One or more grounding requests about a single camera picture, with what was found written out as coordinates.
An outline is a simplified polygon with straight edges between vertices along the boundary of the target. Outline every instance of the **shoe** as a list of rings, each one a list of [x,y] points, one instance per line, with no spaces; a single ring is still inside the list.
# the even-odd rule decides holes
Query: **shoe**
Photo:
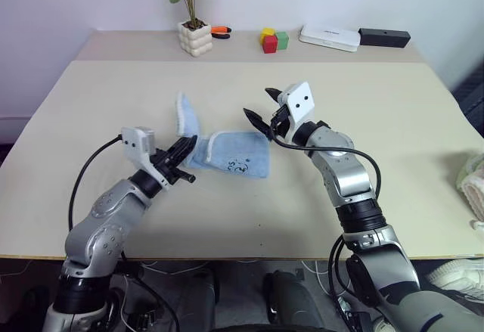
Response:
[[[379,317],[373,322],[374,332],[396,332],[396,329],[386,321],[385,318]]]
[[[484,259],[457,259],[427,275],[427,280],[443,290],[456,290],[469,300],[484,303]]]

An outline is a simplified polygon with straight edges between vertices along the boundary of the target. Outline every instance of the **blue towel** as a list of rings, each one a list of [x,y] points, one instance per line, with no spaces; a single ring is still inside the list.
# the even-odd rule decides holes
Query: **blue towel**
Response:
[[[261,132],[217,132],[208,141],[205,163],[234,175],[265,178],[269,173],[268,145]]]
[[[187,97],[178,94],[177,134],[197,135],[194,150],[184,161],[188,168],[214,169],[233,175],[265,178],[269,173],[268,140],[260,132],[217,132],[209,138],[200,136],[197,114]]]

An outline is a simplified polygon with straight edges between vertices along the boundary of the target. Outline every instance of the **beige table surface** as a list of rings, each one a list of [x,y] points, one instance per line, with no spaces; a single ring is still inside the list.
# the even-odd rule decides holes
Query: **beige table surface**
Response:
[[[126,35],[136,37],[134,33]],[[172,34],[157,36],[172,38]],[[346,53],[321,49],[328,56],[335,52],[335,58],[341,60],[290,62],[261,57],[258,62],[247,58],[239,62],[193,61],[181,53],[178,56],[185,61],[163,61],[159,54],[161,58],[149,61],[127,61],[129,51],[123,54],[119,50],[121,60],[110,61],[98,54],[98,61],[94,61],[89,57],[80,60],[87,53],[83,50],[0,168],[0,254],[64,257],[67,206],[82,164],[122,126],[151,127],[157,145],[170,146],[176,140],[174,103],[178,92],[190,98],[203,133],[208,135],[219,130],[252,129],[243,107],[266,119],[276,109],[264,87],[284,88],[308,80],[316,119],[349,135],[359,150],[370,153],[380,164],[380,205],[408,255],[481,256],[484,237],[469,226],[473,214],[454,183],[467,156],[482,152],[484,141],[465,120],[451,94],[432,70],[406,49],[400,53],[383,49],[401,56],[393,62],[348,62],[343,56]],[[216,46],[211,56],[217,51]],[[371,57],[375,51],[377,48],[371,48],[360,56]],[[358,60],[358,52],[349,55]],[[127,256],[327,258],[341,228],[320,174],[303,152],[276,144],[270,145],[270,151],[267,179],[191,170],[197,177],[194,184],[179,182],[156,197],[128,239]],[[120,146],[102,153],[82,180],[74,222],[88,214],[100,193],[134,171],[123,159]]]

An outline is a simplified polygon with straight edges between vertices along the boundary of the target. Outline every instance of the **white plant pot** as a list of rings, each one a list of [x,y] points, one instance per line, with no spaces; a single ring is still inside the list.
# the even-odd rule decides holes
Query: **white plant pot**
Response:
[[[178,38],[180,46],[194,57],[198,57],[212,49],[212,26],[209,24],[202,28],[190,31],[183,26],[184,22],[178,24]]]

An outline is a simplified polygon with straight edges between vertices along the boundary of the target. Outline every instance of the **red cube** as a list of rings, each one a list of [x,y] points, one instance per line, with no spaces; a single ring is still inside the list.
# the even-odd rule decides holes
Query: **red cube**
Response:
[[[278,38],[276,36],[264,37],[262,49],[264,50],[265,54],[274,54],[278,49]]]

